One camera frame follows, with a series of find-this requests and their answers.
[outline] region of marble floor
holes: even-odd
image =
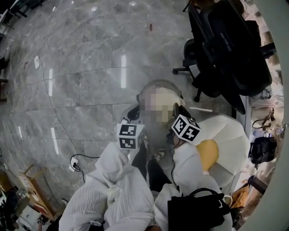
[[[2,78],[8,102],[0,105],[2,162],[17,174],[31,163],[47,167],[47,182],[59,201],[83,184],[81,173],[68,169],[72,143],[77,153],[99,156],[115,140],[115,124],[136,102],[136,95],[154,79],[174,82],[190,106],[230,113],[222,98],[201,96],[189,75],[173,75],[181,67],[183,46],[192,38],[186,0],[45,0],[14,23],[0,43],[0,55],[11,45],[11,70],[16,83],[33,55],[34,63],[16,86],[7,68]],[[91,159],[79,157],[85,173]],[[9,172],[9,177],[20,185]],[[52,193],[44,179],[39,184]]]

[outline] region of chair wheel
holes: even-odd
[[[196,96],[196,97],[194,98],[194,101],[197,102],[197,103],[200,102],[200,97]]]

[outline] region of black handbag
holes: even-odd
[[[259,137],[251,143],[249,157],[252,157],[253,164],[272,161],[275,158],[277,142],[275,137]]]

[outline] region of power strip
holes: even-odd
[[[75,172],[75,168],[73,168],[72,166],[73,166],[74,164],[77,164],[77,163],[78,163],[78,159],[76,159],[75,157],[73,157],[73,158],[71,159],[70,164],[69,164],[69,170]]]

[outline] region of cable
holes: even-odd
[[[177,146],[180,144],[180,142],[181,142],[181,139],[179,139],[179,142],[170,150],[170,153],[171,153],[171,156],[172,156],[172,161],[173,161],[173,167],[172,167],[172,171],[171,171],[171,176],[172,176],[173,184],[174,184],[175,188],[176,188],[178,191],[180,191],[180,187],[175,183],[175,180],[173,179],[173,175],[172,175],[172,173],[173,173],[173,171],[174,171],[174,169],[175,169],[175,166],[176,166],[176,163],[175,163],[174,160],[173,160],[172,150],[173,150],[175,147],[177,147]]]
[[[83,171],[80,169],[80,167],[77,164],[74,164],[73,166],[74,166],[74,168],[75,168],[75,170],[77,172],[81,172],[82,173],[82,179],[83,179],[83,182],[85,183]]]
[[[9,47],[7,48],[7,50],[8,50],[8,49],[10,49],[10,52],[9,52],[9,57],[10,57],[10,53],[11,53],[12,46],[9,46]],[[37,55],[31,56],[31,58],[30,58],[30,60],[29,60],[29,62],[28,62],[28,66],[26,67],[25,72],[24,72],[24,75],[23,75],[23,77],[20,79],[20,82],[19,82],[19,83],[16,83],[16,82],[15,82],[15,79],[14,79],[14,76],[13,76],[13,73],[12,73],[11,60],[9,60],[10,73],[11,73],[11,77],[12,77],[12,80],[13,80],[14,85],[19,86],[19,85],[21,84],[22,80],[24,79],[24,77],[25,77],[25,75],[26,75],[26,71],[27,71],[27,69],[28,69],[28,67],[29,67],[29,65],[30,65],[30,63],[31,63],[32,58],[35,58],[36,56],[37,56]]]
[[[76,172],[82,172],[82,178],[83,178],[83,182],[85,183],[85,180],[84,180],[84,173],[83,171],[80,169],[80,167],[74,163],[74,165],[72,166],[71,165],[71,160],[73,157],[76,157],[76,156],[83,156],[83,157],[87,157],[87,158],[91,158],[91,159],[98,159],[99,157],[89,157],[89,156],[86,156],[86,155],[83,155],[83,154],[75,154],[75,155],[72,155],[71,158],[70,158],[70,166],[76,171]]]
[[[10,52],[9,52],[9,57],[10,57],[10,53],[11,53],[11,50],[12,50],[12,46],[9,46],[9,47],[7,48],[7,50],[8,50],[8,49],[10,49]],[[19,85],[21,84],[22,80],[23,80],[24,77],[25,77],[26,71],[27,71],[27,69],[28,69],[28,67],[29,67],[29,65],[30,65],[30,63],[31,63],[32,58],[34,58],[34,57],[36,57],[36,56],[37,56],[37,55],[31,56],[30,61],[29,61],[29,63],[28,63],[28,66],[27,66],[27,68],[26,68],[26,70],[25,70],[25,72],[24,72],[24,75],[23,75],[23,77],[21,78],[20,82],[17,83],[17,84],[15,83],[15,80],[14,80],[14,77],[13,77],[12,67],[11,67],[11,60],[9,59],[11,77],[12,77],[12,79],[13,79],[13,83],[14,83],[16,86],[19,86]],[[42,70],[43,81],[45,81],[45,79],[44,79],[44,71],[43,71],[43,67],[42,67],[42,63],[41,63],[40,59],[39,59],[39,63],[40,63],[40,67],[41,67],[41,70]],[[71,145],[72,145],[72,147],[73,147],[73,150],[74,150],[74,152],[75,152],[75,155],[73,155],[72,157],[75,157],[75,156],[77,156],[77,155],[81,155],[81,156],[84,156],[84,157],[88,157],[88,156],[86,156],[86,155],[77,154],[76,149],[75,149],[75,147],[74,147],[74,145],[73,145],[73,143],[72,143],[72,140],[71,140],[70,136],[68,135],[67,131],[66,131],[66,130],[64,129],[64,127],[62,126],[62,124],[61,124],[61,122],[60,122],[57,114],[56,114],[55,111],[54,111],[54,108],[53,108],[53,106],[52,106],[51,99],[50,99],[50,97],[49,97],[49,93],[48,93],[48,89],[47,89],[46,84],[45,84],[45,89],[46,89],[46,93],[48,94],[48,99],[49,99],[49,102],[50,102],[50,105],[51,105],[51,109],[52,109],[55,117],[57,118],[57,120],[58,120],[61,128],[64,130],[65,134],[67,135],[67,137],[68,137],[68,139],[69,139],[69,141],[70,141],[70,143],[71,143]],[[84,180],[84,173],[83,173],[83,171],[79,168],[77,172],[82,172],[83,180]]]
[[[16,177],[17,179],[19,179],[19,177],[17,177],[10,169],[8,169],[7,171],[11,172],[14,177]]]

